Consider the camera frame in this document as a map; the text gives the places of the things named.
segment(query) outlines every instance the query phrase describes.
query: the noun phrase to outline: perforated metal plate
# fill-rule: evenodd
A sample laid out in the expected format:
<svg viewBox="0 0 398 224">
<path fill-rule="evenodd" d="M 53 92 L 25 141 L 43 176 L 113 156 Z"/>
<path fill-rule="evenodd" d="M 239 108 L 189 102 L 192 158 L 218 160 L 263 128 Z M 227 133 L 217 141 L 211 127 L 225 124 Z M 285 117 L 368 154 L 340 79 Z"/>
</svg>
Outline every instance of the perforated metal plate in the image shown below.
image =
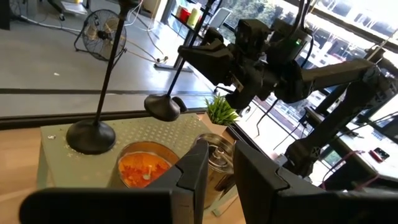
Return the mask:
<svg viewBox="0 0 398 224">
<path fill-rule="evenodd" d="M 198 135 L 210 132 L 196 114 L 183 114 L 174 122 L 136 118 L 105 123 L 115 130 L 116 144 L 97 156 L 69 147 L 65 135 L 70 124 L 41 128 L 43 152 L 55 187 L 106 187 L 119 152 L 128 144 L 154 141 L 182 157 Z"/>
</svg>

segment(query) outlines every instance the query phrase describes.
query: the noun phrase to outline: orange food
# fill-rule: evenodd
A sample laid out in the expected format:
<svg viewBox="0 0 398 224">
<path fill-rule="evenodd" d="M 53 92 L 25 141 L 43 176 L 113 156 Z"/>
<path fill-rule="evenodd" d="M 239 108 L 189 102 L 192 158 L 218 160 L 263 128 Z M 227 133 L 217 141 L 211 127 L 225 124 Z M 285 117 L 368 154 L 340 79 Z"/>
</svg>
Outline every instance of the orange food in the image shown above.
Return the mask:
<svg viewBox="0 0 398 224">
<path fill-rule="evenodd" d="M 119 171 L 129 187 L 144 188 L 169 168 L 166 160 L 148 152 L 126 154 L 119 161 Z"/>
</svg>

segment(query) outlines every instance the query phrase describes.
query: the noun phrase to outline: lid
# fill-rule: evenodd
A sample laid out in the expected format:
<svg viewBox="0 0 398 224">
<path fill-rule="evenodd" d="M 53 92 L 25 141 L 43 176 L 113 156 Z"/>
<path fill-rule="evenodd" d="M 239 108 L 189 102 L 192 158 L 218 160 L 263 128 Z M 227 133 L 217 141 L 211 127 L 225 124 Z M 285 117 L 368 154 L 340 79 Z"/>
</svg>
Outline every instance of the lid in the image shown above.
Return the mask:
<svg viewBox="0 0 398 224">
<path fill-rule="evenodd" d="M 218 172 L 233 174 L 232 157 L 222 148 L 214 144 L 209 144 L 209 166 Z"/>
</svg>

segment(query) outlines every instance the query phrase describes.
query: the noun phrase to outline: succulent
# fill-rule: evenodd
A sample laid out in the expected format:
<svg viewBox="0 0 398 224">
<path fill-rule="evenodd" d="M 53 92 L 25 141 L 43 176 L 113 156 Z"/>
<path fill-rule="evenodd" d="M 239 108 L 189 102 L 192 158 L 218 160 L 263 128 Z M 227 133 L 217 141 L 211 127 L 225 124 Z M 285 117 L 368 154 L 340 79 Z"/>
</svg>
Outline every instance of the succulent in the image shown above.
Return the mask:
<svg viewBox="0 0 398 224">
<path fill-rule="evenodd" d="M 213 102 L 211 103 L 207 99 L 205 99 L 205 101 L 207 105 L 207 114 L 213 124 L 229 126 L 239 117 L 223 96 L 214 96 Z"/>
</svg>

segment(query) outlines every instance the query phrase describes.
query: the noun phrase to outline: gray floor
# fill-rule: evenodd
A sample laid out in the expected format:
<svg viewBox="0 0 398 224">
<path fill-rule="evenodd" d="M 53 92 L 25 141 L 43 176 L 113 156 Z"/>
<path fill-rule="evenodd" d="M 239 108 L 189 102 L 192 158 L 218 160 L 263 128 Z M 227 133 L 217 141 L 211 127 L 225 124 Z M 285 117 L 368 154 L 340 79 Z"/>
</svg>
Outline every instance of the gray floor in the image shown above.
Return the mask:
<svg viewBox="0 0 398 224">
<path fill-rule="evenodd" d="M 94 1 L 93 10 L 104 8 L 118 12 L 115 4 L 104 0 Z M 46 24 L 60 25 L 57 14 L 47 4 L 40 5 L 40 14 L 35 20 L 42 21 L 46 15 Z M 81 29 L 85 19 L 74 15 L 66 15 L 66 18 L 62 26 L 74 29 Z M 141 18 L 149 23 L 148 18 Z M 162 54 L 152 45 L 146 31 L 138 27 L 146 29 L 137 20 L 133 26 L 127 27 L 127 38 L 156 57 L 161 57 Z M 106 62 L 96 60 L 90 54 L 75 52 L 74 35 L 21 22 L 13 22 L 11 29 L 0 30 L 0 88 L 101 89 Z M 152 36 L 158 47 L 169 56 L 169 63 L 173 63 L 182 40 L 176 39 L 176 33 L 169 27 L 160 24 Z M 128 44 L 127 47 L 144 55 L 133 45 Z M 108 89 L 136 90 L 139 94 L 107 96 L 104 110 L 143 110 L 143 94 L 166 91 L 173 77 L 174 72 L 155 70 L 153 63 L 125 54 L 113 70 Z M 174 91 L 179 95 L 190 95 L 185 97 L 189 107 L 200 107 L 203 106 L 204 97 L 211 95 L 211 88 L 200 75 L 182 73 Z M 94 112 L 97 100 L 98 95 L 0 95 L 3 105 L 0 117 Z"/>
</svg>

